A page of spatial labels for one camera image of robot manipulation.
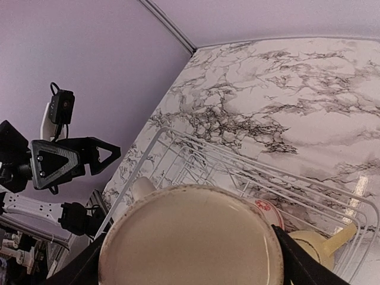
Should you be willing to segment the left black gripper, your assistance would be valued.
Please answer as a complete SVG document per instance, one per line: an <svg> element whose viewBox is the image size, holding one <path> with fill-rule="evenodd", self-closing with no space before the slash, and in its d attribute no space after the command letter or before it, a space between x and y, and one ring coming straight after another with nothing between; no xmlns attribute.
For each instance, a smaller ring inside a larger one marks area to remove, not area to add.
<svg viewBox="0 0 380 285"><path fill-rule="evenodd" d="M59 145L33 140L30 148L30 162L1 162L1 186L13 193L24 191L31 180L37 190L70 182L72 175L85 175L85 165L98 175L121 156L120 147L94 137L67 138Z"/></svg>

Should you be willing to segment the tall shell patterned mug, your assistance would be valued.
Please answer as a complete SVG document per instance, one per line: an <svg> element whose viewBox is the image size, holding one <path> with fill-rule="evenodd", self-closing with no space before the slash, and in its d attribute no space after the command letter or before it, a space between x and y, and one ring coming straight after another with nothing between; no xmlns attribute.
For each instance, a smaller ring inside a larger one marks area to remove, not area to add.
<svg viewBox="0 0 380 285"><path fill-rule="evenodd" d="M145 177L108 231L100 284L283 284L279 241L259 210L215 186L156 189Z"/></svg>

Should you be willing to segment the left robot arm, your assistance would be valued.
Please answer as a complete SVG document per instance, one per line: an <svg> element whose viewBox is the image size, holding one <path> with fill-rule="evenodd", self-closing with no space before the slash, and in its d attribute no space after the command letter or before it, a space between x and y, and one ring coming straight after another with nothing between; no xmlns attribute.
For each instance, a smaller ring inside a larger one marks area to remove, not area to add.
<svg viewBox="0 0 380 285"><path fill-rule="evenodd" d="M27 139L8 121L1 122L1 213L44 220L77 236L95 237L102 224L93 207L78 202L50 204L20 195L28 182L56 195L58 186L84 176L85 166L98 175L121 156L121 149L94 137L58 141Z"/></svg>

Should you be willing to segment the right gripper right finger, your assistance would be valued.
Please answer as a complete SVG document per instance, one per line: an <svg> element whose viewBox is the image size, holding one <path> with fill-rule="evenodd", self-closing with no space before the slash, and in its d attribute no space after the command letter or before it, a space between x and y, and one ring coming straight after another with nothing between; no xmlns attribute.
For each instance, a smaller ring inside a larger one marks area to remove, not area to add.
<svg viewBox="0 0 380 285"><path fill-rule="evenodd" d="M283 284L294 285L349 285L348 282L315 261L283 229L271 225L280 242L283 263Z"/></svg>

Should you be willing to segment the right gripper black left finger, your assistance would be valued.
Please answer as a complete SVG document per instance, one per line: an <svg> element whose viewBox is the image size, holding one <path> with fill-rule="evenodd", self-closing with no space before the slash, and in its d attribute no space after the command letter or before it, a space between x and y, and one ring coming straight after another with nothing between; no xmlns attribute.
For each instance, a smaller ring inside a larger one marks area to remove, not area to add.
<svg viewBox="0 0 380 285"><path fill-rule="evenodd" d="M104 234L101 234L66 267L44 281L45 285L98 284L99 256Z"/></svg>

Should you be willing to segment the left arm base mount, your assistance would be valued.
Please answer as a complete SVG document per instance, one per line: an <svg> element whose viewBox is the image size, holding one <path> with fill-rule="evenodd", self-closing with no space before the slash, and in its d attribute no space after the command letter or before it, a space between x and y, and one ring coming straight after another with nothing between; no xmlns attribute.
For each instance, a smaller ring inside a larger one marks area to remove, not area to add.
<svg viewBox="0 0 380 285"><path fill-rule="evenodd" d="M63 203L62 214L58 218L61 227L77 236L95 237L102 225L105 214L99 205L85 207L77 202Z"/></svg>

